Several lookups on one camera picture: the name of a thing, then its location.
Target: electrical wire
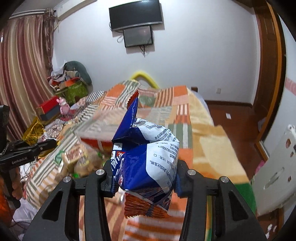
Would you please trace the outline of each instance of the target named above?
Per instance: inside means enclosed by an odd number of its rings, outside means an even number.
[[[144,55],[144,57],[145,57],[145,55],[146,55],[146,52],[145,52],[145,45],[141,45],[141,46],[139,46],[140,47],[140,49],[142,50],[142,54]]]
[[[20,181],[22,182],[23,179],[28,178],[29,175],[30,175],[30,173],[31,173],[31,171],[32,171],[32,166],[31,166],[31,165],[30,165],[30,167],[29,167],[27,170],[25,170],[25,168],[24,168],[25,176],[23,176],[23,177],[20,179]]]
[[[115,30],[114,32],[116,32],[116,33],[120,33],[120,34],[123,34],[123,31],[120,32],[120,31]]]
[[[14,227],[14,226],[19,226],[21,229],[25,229],[25,230],[27,230],[25,227],[22,227],[21,225],[19,225],[19,223],[26,223],[26,224],[30,224],[29,222],[26,222],[26,221],[15,221],[15,219],[13,218],[13,215],[11,214],[11,212],[9,211],[8,212],[9,213],[9,216],[11,217],[11,219],[14,221],[14,224],[13,225],[11,225],[9,228],[12,228],[12,227]]]
[[[120,43],[122,43],[123,40],[124,40],[123,35],[121,35],[118,37],[117,42],[120,44]]]

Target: snack bag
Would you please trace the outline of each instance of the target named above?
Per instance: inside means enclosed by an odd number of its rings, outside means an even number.
[[[111,111],[97,110],[75,130],[75,134],[81,142],[110,156],[113,149],[111,140],[118,128],[118,124],[108,122],[112,117],[114,118],[114,115]]]
[[[43,135],[44,127],[41,124],[41,121],[36,116],[32,121],[30,127],[26,130],[22,139],[29,145],[34,145],[38,142],[38,138]]]
[[[112,140],[113,176],[126,192],[125,217],[167,218],[179,141],[168,128],[136,118],[137,108],[138,92]]]
[[[79,144],[71,150],[61,153],[63,165],[69,173],[76,173],[79,177],[88,176],[91,172],[101,169],[107,157],[98,153],[90,146]]]

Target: pink stuffed toy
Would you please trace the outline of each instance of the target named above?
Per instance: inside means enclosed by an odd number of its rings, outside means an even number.
[[[67,104],[66,99],[60,97],[59,99],[57,99],[57,102],[60,105],[61,114],[62,115],[68,114],[68,112],[70,110],[70,106],[69,106],[69,104]]]

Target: bed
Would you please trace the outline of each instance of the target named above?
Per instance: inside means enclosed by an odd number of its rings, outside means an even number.
[[[25,185],[25,198],[34,207],[40,208],[58,184],[56,176],[59,167],[53,159],[60,151],[69,150],[78,141],[75,130],[100,112],[109,113],[104,115],[106,122],[119,124],[127,102],[136,90],[139,91],[137,117],[168,127],[180,141],[179,159],[206,177],[218,179],[228,176],[255,212],[256,204],[248,177],[225,131],[221,126],[214,126],[203,98],[186,86],[153,89],[135,80],[123,81],[93,98],[86,97],[81,100],[81,111],[73,119],[57,120],[47,127],[61,143],[52,153],[35,163]],[[211,200],[208,199],[207,203],[206,240],[210,240]],[[107,199],[105,205],[112,241],[179,240],[186,199],[178,199],[175,193],[168,212],[171,217],[165,220],[143,216],[125,219],[122,205]],[[85,240],[84,197],[80,201],[79,229],[80,240]]]

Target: cable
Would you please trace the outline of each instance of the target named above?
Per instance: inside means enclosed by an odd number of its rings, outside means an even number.
[[[120,32],[120,31],[117,31],[117,30],[115,30],[115,32],[116,32],[116,33],[123,34],[123,31],[122,31],[122,32]]]
[[[17,226],[19,226],[21,229],[25,229],[25,230],[27,230],[25,227],[22,227],[21,225],[19,225],[19,223],[27,223],[27,224],[30,224],[29,222],[26,222],[26,221],[18,221],[18,222],[16,222],[15,219],[13,218],[13,216],[11,215],[11,212],[8,211],[8,213],[9,213],[9,216],[11,217],[11,219],[14,221],[14,224],[11,225],[9,228],[12,228],[12,227],[14,227],[15,225],[17,225]]]
[[[124,40],[123,35],[121,35],[118,37],[117,42],[120,44],[120,43],[122,43],[123,40]]]
[[[25,178],[28,178],[29,177],[29,175],[30,175],[30,173],[31,173],[31,171],[32,171],[32,166],[30,165],[30,167],[29,167],[27,170],[25,170],[25,168],[24,168],[24,172],[25,172],[25,176],[23,176],[22,178],[21,178],[21,182],[22,182],[22,180],[23,179],[25,179]]]
[[[140,49],[142,50],[142,54],[143,54],[144,57],[145,57],[145,55],[146,55],[146,52],[145,52],[145,45],[140,45],[139,47],[140,47]]]
[[[153,28],[151,27],[151,31],[152,31],[152,39],[154,41],[154,32],[153,32]]]

